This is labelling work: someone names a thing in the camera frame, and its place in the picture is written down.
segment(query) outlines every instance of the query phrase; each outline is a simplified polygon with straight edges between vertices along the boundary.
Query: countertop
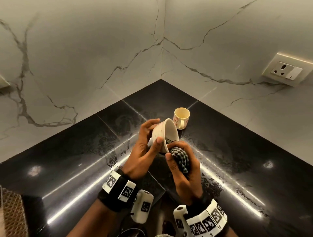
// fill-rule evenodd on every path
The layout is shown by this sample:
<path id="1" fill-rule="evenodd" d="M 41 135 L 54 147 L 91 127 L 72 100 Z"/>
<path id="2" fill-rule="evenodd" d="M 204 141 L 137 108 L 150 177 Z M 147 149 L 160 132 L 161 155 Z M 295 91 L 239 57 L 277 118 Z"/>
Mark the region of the countertop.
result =
<path id="1" fill-rule="evenodd" d="M 0 164 L 0 184 L 22 195 L 33 236 L 66 236 L 122 165 L 147 119 L 191 112 L 180 131 L 201 163 L 203 188 L 244 236 L 313 236 L 313 167 L 159 80 Z M 180 203 L 164 156 L 139 184 Z"/>

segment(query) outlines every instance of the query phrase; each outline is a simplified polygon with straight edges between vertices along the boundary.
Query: hand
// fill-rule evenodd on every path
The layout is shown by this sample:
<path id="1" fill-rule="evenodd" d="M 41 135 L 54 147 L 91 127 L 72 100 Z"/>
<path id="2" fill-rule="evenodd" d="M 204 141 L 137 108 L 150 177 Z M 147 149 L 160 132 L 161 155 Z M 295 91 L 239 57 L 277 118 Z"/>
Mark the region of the hand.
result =
<path id="1" fill-rule="evenodd" d="M 138 140 L 122 168 L 122 171 L 132 180 L 138 180 L 148 172 L 155 156 L 161 150 L 163 138 L 158 137 L 147 152 L 148 141 L 151 137 L 152 130 L 159 122 L 159 118 L 150 119 L 140 127 Z"/>
<path id="2" fill-rule="evenodd" d="M 191 205 L 192 201 L 195 198 L 200 198 L 203 193 L 201 185 L 200 162 L 197 160 L 191 147 L 187 143 L 175 141 L 167 145 L 169 150 L 173 147 L 179 147 L 183 149 L 189 157 L 191 169 L 189 172 L 189 180 L 187 180 L 179 170 L 176 161 L 172 157 L 172 154 L 165 154 L 166 162 L 173 174 L 177 194 L 186 205 Z"/>

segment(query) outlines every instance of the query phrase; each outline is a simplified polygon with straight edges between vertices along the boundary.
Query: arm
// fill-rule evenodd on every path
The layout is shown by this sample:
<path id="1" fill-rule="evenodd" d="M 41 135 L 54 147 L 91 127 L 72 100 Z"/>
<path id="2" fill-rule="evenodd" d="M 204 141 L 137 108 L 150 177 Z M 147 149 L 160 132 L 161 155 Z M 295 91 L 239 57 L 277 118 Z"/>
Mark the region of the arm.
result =
<path id="1" fill-rule="evenodd" d="M 165 154 L 168 167 L 173 174 L 177 194 L 186 205 L 190 206 L 192 205 L 193 200 L 200 198 L 203 194 L 201 185 L 200 162 L 197 160 L 191 147 L 187 143 L 175 141 L 167 145 L 169 150 L 173 147 L 179 147 L 183 149 L 189 157 L 191 170 L 189 172 L 189 180 L 187 180 L 182 172 L 180 172 L 178 165 L 172 157 L 171 153 Z M 224 237 L 238 236 L 231 228 L 229 228 Z"/>
<path id="2" fill-rule="evenodd" d="M 160 137 L 147 152 L 151 132 L 159 122 L 159 118 L 150 119 L 140 127 L 138 140 L 122 168 L 122 171 L 132 180 L 139 180 L 147 173 L 153 159 L 161 150 L 163 138 Z M 116 212 L 97 199 L 68 237 L 106 237 L 111 231 L 115 218 Z"/>

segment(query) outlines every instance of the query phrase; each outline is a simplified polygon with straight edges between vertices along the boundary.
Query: dish towel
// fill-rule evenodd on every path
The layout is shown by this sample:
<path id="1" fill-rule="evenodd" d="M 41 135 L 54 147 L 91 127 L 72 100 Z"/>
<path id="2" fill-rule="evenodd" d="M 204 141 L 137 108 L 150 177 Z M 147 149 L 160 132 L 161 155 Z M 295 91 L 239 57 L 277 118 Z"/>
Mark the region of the dish towel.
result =
<path id="1" fill-rule="evenodd" d="M 171 141 L 168 138 L 165 138 L 165 142 L 166 144 L 169 144 L 173 141 Z M 172 154 L 172 156 L 174 157 L 174 160 L 178 164 L 179 170 L 188 179 L 188 173 L 190 171 L 190 164 L 189 164 L 189 158 L 188 158 L 187 153 L 179 147 L 173 147 L 170 150 L 170 153 Z"/>

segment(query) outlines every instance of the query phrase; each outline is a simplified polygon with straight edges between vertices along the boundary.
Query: backsplash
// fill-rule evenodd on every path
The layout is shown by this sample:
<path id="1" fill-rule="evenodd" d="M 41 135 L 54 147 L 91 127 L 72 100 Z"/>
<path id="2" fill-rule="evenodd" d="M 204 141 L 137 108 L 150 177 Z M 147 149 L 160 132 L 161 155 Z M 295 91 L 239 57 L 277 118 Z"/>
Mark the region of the backsplash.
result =
<path id="1" fill-rule="evenodd" d="M 277 52 L 313 60 L 312 8 L 167 0 L 162 79 L 313 164 L 312 74 L 296 88 L 261 76 Z"/>
<path id="2" fill-rule="evenodd" d="M 0 162 L 161 77 L 165 0 L 4 0 Z"/>

